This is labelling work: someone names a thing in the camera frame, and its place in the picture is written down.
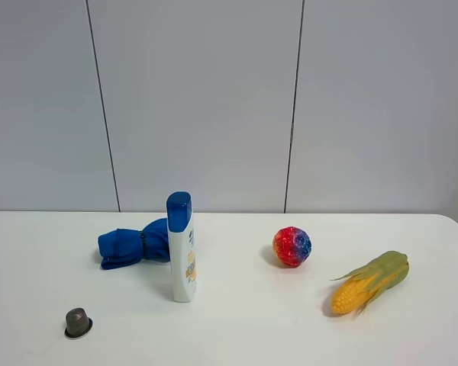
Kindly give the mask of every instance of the shampoo bottle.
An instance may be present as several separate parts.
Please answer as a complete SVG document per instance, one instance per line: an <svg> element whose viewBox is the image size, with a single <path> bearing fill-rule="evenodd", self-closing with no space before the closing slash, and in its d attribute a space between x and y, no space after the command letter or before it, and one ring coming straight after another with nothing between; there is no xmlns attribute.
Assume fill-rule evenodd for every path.
<svg viewBox="0 0 458 366"><path fill-rule="evenodd" d="M166 211L173 296L176 302L188 303L193 300L197 287L190 194L175 192L170 195L166 201Z"/></svg>

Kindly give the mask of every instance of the white table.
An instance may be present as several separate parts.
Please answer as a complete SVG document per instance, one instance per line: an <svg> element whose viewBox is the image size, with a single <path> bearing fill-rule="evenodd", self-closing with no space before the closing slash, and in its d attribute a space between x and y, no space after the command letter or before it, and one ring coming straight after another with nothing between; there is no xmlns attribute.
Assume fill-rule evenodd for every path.
<svg viewBox="0 0 458 366"><path fill-rule="evenodd" d="M171 300L169 265L103 271L97 237L161 213L0 213L0 365L458 364L458 224L436 215L195 215L198 293ZM311 237L282 268L274 234ZM344 275L386 250L411 270L358 317L321 307ZM64 316L84 307L84 338Z"/></svg>

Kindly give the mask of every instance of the corn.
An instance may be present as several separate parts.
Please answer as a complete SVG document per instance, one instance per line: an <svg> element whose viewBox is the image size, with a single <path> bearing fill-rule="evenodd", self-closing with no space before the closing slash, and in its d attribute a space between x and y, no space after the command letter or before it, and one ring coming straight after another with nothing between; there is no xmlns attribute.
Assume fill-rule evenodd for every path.
<svg viewBox="0 0 458 366"><path fill-rule="evenodd" d="M331 299L333 313L346 314L359 308L364 310L385 290L400 283L407 276L408 270L406 255L386 252L367 265L346 274L342 278L348 279Z"/></svg>

